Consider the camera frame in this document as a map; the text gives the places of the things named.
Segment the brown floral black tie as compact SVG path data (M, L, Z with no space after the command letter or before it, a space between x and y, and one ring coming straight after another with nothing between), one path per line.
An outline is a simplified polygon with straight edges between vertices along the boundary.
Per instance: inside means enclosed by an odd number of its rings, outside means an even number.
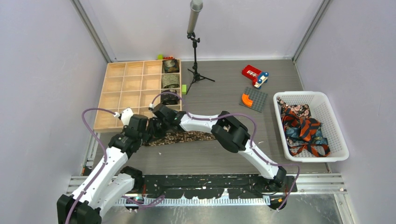
M143 145L148 147L153 147L153 146L162 146L162 145L170 145L176 143L206 141L206 140L216 140L216 138L211 133L188 131L188 132L166 133L164 137L158 139L152 139L148 142L145 142Z

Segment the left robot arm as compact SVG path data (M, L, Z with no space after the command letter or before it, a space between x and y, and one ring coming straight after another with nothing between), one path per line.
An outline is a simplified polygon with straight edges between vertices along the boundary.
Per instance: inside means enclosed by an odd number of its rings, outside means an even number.
M60 224L100 224L102 217L127 192L138 193L144 185L142 172L125 163L149 137L148 117L134 114L127 108L113 112L124 127L114 135L104 155L86 180L71 195L61 195L57 201Z

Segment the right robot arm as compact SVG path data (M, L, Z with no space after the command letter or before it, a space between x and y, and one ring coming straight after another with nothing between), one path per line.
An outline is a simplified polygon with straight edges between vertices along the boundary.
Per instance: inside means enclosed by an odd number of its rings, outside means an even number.
M149 109L159 122L150 125L152 135L169 131L210 133L225 150L240 154L248 160L266 179L271 191L279 191L285 186L286 170L256 145L248 128L237 119L238 114L222 111L212 116L196 115L172 110L161 103L150 104Z

